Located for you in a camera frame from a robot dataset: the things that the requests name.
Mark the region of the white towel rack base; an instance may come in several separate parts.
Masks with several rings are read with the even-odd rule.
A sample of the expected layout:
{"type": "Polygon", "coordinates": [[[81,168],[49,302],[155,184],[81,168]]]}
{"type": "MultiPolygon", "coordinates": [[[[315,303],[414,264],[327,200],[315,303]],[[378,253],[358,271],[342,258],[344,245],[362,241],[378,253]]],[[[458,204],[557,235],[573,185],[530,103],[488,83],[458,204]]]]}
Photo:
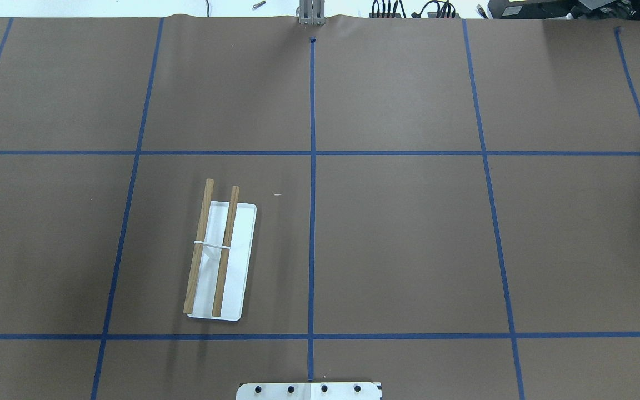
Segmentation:
{"type": "Polygon", "coordinates": [[[252,203],[239,203],[234,217],[233,239],[223,244],[228,215],[228,202],[211,202],[205,241],[201,242],[197,291],[188,317],[236,322],[241,319],[247,276],[251,263],[252,242],[256,227],[257,207],[252,203]],[[229,251],[226,281],[220,316],[212,314],[221,253],[229,251]]]}

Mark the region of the inner wooden rack rod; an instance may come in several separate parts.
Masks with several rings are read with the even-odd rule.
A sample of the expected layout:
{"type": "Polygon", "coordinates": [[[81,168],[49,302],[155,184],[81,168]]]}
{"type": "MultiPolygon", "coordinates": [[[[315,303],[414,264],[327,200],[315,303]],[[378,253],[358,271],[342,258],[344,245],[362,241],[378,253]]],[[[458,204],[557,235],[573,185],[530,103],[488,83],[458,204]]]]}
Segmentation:
{"type": "Polygon", "coordinates": [[[229,199],[228,213],[226,215],[226,223],[224,224],[224,234],[220,255],[220,263],[217,273],[217,281],[215,287],[215,296],[212,306],[212,316],[220,317],[223,308],[224,287],[226,286],[226,276],[228,274],[229,252],[233,241],[234,221],[238,209],[239,194],[241,188],[233,186],[231,189],[231,198],[229,199]]]}

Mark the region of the aluminium frame post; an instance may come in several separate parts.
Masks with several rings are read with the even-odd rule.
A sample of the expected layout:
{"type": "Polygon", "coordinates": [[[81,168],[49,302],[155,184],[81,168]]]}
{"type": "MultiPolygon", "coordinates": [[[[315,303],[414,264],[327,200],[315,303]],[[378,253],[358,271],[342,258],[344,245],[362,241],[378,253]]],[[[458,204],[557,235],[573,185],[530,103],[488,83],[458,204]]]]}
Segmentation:
{"type": "Polygon", "coordinates": [[[327,21],[325,0],[300,0],[297,17],[300,25],[322,26],[327,21]]]}

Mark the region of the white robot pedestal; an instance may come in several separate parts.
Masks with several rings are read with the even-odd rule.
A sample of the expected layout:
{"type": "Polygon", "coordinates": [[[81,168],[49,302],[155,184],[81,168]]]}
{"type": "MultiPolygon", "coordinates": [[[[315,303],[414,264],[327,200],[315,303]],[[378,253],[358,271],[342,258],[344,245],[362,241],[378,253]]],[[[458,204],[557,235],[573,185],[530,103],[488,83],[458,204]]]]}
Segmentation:
{"type": "Polygon", "coordinates": [[[282,382],[247,383],[239,386],[236,399],[382,399],[375,382],[282,382]]]}

